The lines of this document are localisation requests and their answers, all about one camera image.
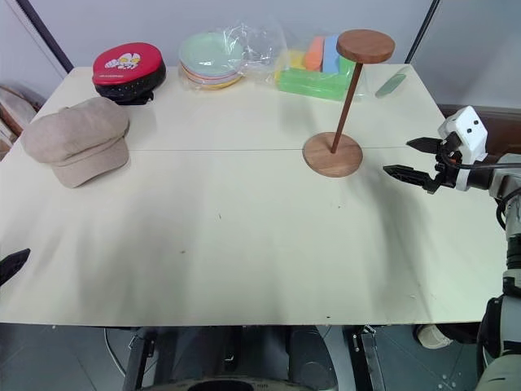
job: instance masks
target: stack of plates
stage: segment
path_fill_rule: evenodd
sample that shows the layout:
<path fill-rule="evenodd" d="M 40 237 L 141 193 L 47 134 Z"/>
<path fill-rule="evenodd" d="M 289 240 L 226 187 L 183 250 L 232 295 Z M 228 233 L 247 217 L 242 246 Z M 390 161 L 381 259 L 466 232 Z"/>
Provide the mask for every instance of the stack of plates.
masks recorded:
<path fill-rule="evenodd" d="M 218 90 L 237 82 L 243 66 L 243 47 L 224 33 L 194 35 L 179 49 L 181 70 L 202 88 Z"/>

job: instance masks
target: orange sponge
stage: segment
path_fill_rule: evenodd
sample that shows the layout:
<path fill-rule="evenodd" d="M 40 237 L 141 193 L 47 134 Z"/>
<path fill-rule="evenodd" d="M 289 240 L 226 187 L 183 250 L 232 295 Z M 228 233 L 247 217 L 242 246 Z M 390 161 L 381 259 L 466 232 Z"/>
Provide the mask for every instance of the orange sponge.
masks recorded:
<path fill-rule="evenodd" d="M 324 51 L 324 37 L 315 37 L 304 56 L 304 66 L 309 71 L 320 71 L 322 53 Z"/>

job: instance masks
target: cap brim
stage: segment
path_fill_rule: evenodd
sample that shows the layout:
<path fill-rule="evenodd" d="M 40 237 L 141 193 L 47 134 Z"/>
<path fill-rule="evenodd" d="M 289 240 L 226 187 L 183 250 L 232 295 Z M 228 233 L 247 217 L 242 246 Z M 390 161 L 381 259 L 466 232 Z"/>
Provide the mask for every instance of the cap brim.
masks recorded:
<path fill-rule="evenodd" d="M 91 178 L 117 169 L 129 160 L 129 149 L 123 138 L 107 149 L 71 163 L 70 165 L 53 165 L 58 180 L 66 187 L 78 187 Z"/>

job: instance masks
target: white wall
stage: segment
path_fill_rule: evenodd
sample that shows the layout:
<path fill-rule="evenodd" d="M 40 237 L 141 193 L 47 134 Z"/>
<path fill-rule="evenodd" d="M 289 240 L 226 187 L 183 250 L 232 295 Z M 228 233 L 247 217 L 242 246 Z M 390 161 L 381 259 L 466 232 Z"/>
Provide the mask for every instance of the white wall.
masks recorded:
<path fill-rule="evenodd" d="M 167 64 L 177 63 L 180 42 L 226 26 L 241 15 L 272 15 L 283 27 L 342 32 L 378 29 L 393 37 L 392 62 L 403 62 L 431 0 L 31 0 L 75 66 L 125 42 L 150 42 Z"/>
<path fill-rule="evenodd" d="M 13 10 L 0 0 L 0 83 L 42 101 L 62 80 Z"/>
<path fill-rule="evenodd" d="M 437 103 L 521 108 L 521 1 L 442 2 L 412 64 Z"/>

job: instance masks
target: red lid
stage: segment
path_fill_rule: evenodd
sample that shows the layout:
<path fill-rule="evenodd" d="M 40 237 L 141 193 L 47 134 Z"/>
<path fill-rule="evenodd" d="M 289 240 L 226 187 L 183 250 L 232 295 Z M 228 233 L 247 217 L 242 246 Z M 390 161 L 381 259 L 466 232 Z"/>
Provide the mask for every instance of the red lid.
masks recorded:
<path fill-rule="evenodd" d="M 153 45 L 125 43 L 98 56 L 92 66 L 92 82 L 103 86 L 133 81 L 156 71 L 161 60 L 161 52 Z"/>

